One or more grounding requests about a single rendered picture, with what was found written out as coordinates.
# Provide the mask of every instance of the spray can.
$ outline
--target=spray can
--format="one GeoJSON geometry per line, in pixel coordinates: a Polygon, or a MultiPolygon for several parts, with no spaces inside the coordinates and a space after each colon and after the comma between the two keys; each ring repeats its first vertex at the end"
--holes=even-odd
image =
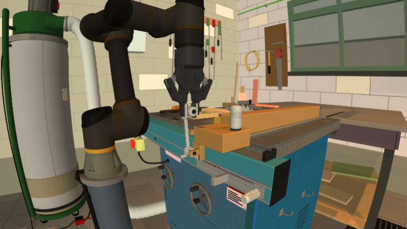
{"type": "Polygon", "coordinates": [[[230,108],[230,128],[232,130],[242,129],[242,107],[233,105],[230,108]]]}

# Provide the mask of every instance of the cabinet handle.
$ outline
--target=cabinet handle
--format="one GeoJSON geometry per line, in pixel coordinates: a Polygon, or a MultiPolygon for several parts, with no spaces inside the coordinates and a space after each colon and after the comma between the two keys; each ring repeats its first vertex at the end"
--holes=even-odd
{"type": "Polygon", "coordinates": [[[312,197],[314,195],[314,192],[312,192],[311,196],[308,196],[307,194],[305,194],[305,191],[303,192],[303,196],[301,198],[303,198],[304,196],[308,196],[308,197],[312,197]]]}
{"type": "Polygon", "coordinates": [[[282,216],[282,215],[292,216],[292,215],[293,215],[293,212],[294,212],[294,211],[291,211],[291,215],[287,215],[287,214],[284,213],[284,208],[283,208],[283,209],[280,210],[280,215],[279,215],[278,217],[280,217],[280,216],[282,216]]]}

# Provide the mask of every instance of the workbench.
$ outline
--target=workbench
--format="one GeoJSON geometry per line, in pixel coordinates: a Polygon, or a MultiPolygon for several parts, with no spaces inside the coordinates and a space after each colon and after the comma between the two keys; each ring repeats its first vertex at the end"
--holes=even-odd
{"type": "MultiPolygon", "coordinates": [[[[213,123],[214,118],[189,119],[188,128],[213,123]]],[[[150,113],[145,137],[160,146],[161,161],[168,159],[166,164],[173,172],[172,189],[164,186],[168,224],[172,229],[310,228],[328,134],[339,126],[340,120],[320,116],[251,133],[250,146],[232,152],[205,147],[205,160],[198,160],[181,158],[186,141],[179,114],[150,113]],[[272,148],[277,149],[276,157],[262,161],[263,152],[272,148]],[[227,181],[214,184],[220,175],[228,176],[227,181]],[[194,208],[190,196],[194,183],[205,187],[211,197],[208,216],[194,208]],[[243,204],[240,196],[255,188],[261,190],[261,196],[243,204]]],[[[189,135],[189,142],[192,147],[194,135],[189,135]]],[[[197,207],[207,211],[201,203],[197,207]]]]}
{"type": "MultiPolygon", "coordinates": [[[[352,226],[356,228],[374,228],[379,215],[380,206],[386,191],[390,170],[393,163],[394,151],[399,148],[401,132],[407,132],[407,121],[400,111],[387,111],[367,108],[345,107],[324,104],[301,102],[265,103],[279,105],[280,108],[317,105],[321,107],[320,115],[337,118],[340,128],[329,134],[329,138],[348,141],[368,146],[384,148],[384,155],[380,169],[379,179],[374,191],[370,210],[366,222],[353,220],[352,226]]],[[[333,219],[333,214],[325,214],[333,219]]]]}

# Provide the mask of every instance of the blue table saw cabinet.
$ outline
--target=blue table saw cabinet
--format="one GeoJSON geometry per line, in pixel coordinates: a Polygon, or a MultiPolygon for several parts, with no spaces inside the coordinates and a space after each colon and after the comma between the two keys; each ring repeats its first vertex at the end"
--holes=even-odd
{"type": "MultiPolygon", "coordinates": [[[[147,138],[160,145],[161,160],[169,159],[167,164],[172,172],[176,174],[172,190],[168,190],[164,186],[167,219],[172,229],[252,229],[253,220],[255,220],[256,229],[310,228],[321,184],[328,135],[283,158],[277,157],[267,162],[269,164],[273,160],[283,159],[284,161],[291,161],[286,195],[272,206],[259,201],[257,216],[254,219],[255,201],[247,204],[247,209],[237,206],[227,199],[227,184],[212,186],[212,175],[196,167],[197,159],[186,157],[181,159],[181,162],[178,162],[167,155],[166,151],[178,156],[183,153],[181,148],[185,147],[185,136],[182,132],[183,129],[178,126],[151,118],[149,131],[145,134],[147,138]],[[200,215],[192,205],[189,189],[191,184],[195,182],[204,185],[211,195],[212,212],[207,217],[200,215]],[[282,209],[284,209],[284,214],[290,216],[284,214],[280,216],[282,209]]],[[[190,135],[191,145],[192,142],[193,135],[190,135]]],[[[245,158],[242,155],[236,156],[234,152],[222,154],[208,148],[205,151],[207,151],[206,159],[208,161],[211,161],[210,158],[217,160],[218,165],[227,169],[232,165],[227,165],[222,160],[229,157],[229,154],[231,160],[234,161],[228,163],[236,162],[241,166],[240,172],[232,171],[238,174],[246,172],[245,177],[247,178],[255,181],[264,181],[269,178],[271,180],[269,186],[273,187],[280,182],[278,177],[273,178],[273,168],[270,166],[271,169],[269,170],[264,167],[265,169],[259,171],[258,168],[245,168],[245,163],[239,162],[239,160],[247,160],[247,166],[254,166],[256,164],[252,162],[254,160],[252,158],[245,158]]],[[[267,192],[266,189],[264,199],[266,199],[266,194],[270,195],[270,193],[272,195],[273,190],[267,192]]],[[[201,211],[206,212],[202,204],[199,203],[197,206],[201,211]]]]}

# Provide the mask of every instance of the wooden tabletop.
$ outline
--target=wooden tabletop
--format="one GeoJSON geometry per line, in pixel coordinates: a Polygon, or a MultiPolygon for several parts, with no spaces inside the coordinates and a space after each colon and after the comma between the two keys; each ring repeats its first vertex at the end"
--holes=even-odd
{"type": "Polygon", "coordinates": [[[403,113],[399,111],[344,107],[336,105],[312,104],[301,102],[280,102],[265,104],[279,105],[280,108],[316,105],[321,106],[320,112],[321,116],[339,118],[341,120],[341,123],[343,124],[407,132],[406,118],[404,118],[403,113]]]}

